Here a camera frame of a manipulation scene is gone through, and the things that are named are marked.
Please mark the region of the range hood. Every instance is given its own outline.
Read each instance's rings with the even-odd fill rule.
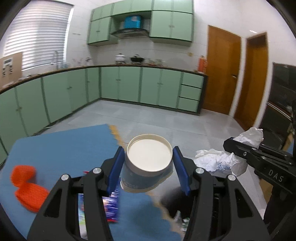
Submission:
[[[120,39],[126,39],[139,36],[149,36],[149,32],[142,28],[124,28],[111,33],[111,35]]]

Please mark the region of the blue package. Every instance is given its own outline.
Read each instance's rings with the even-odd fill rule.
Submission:
[[[124,28],[141,28],[141,16],[126,17]]]
[[[109,197],[102,197],[108,222],[118,222],[118,198],[120,189],[120,180],[118,180],[114,192],[112,192]],[[78,194],[78,219],[80,236],[84,239],[87,239],[82,193]]]

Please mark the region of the crumpled paper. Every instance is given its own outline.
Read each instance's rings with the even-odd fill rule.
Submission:
[[[249,130],[234,138],[234,140],[258,148],[263,141],[263,130],[251,127]],[[237,177],[243,174],[248,167],[246,160],[234,155],[234,153],[214,149],[197,151],[194,163],[196,166],[202,167],[208,172],[231,169],[233,174]]]

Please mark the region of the window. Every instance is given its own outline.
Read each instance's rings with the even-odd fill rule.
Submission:
[[[23,52],[23,70],[65,61],[71,9],[65,3],[31,1],[10,24],[4,56]]]

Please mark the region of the doorway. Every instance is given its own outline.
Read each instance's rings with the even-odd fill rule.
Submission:
[[[244,82],[234,118],[247,130],[253,126],[260,108],[268,67],[266,33],[247,39]]]
[[[240,53],[240,36],[209,26],[204,109],[229,114],[239,73]]]

